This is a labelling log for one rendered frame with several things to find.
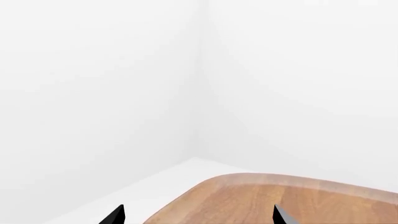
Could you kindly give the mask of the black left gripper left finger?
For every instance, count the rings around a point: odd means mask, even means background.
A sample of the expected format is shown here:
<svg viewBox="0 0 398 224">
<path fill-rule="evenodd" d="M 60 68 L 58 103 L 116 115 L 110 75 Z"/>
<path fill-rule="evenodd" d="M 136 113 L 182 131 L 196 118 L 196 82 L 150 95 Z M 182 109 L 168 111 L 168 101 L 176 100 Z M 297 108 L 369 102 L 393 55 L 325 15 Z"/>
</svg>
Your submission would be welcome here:
<svg viewBox="0 0 398 224">
<path fill-rule="evenodd" d="M 125 219 L 124 205 L 120 205 L 98 224 L 124 224 Z"/>
</svg>

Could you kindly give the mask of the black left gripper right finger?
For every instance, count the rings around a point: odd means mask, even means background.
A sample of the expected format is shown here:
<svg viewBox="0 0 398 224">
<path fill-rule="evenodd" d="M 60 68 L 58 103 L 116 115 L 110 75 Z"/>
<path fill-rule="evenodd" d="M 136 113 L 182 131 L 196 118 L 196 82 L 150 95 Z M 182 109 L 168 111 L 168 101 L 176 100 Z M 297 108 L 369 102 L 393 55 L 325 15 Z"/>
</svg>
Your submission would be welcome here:
<svg viewBox="0 0 398 224">
<path fill-rule="evenodd" d="M 299 224 L 295 218 L 290 216 L 282 207 L 274 205 L 272 214 L 274 224 Z"/>
</svg>

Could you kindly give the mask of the wooden tray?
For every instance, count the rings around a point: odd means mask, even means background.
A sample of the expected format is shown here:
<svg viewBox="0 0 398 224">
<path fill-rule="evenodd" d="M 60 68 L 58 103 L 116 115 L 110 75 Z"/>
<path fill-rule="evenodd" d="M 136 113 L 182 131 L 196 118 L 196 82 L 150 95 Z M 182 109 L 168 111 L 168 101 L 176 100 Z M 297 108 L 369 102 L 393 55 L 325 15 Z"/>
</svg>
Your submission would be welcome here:
<svg viewBox="0 0 398 224">
<path fill-rule="evenodd" d="M 262 173 L 204 180 L 144 224 L 273 224 L 275 206 L 299 224 L 398 224 L 396 193 Z"/>
</svg>

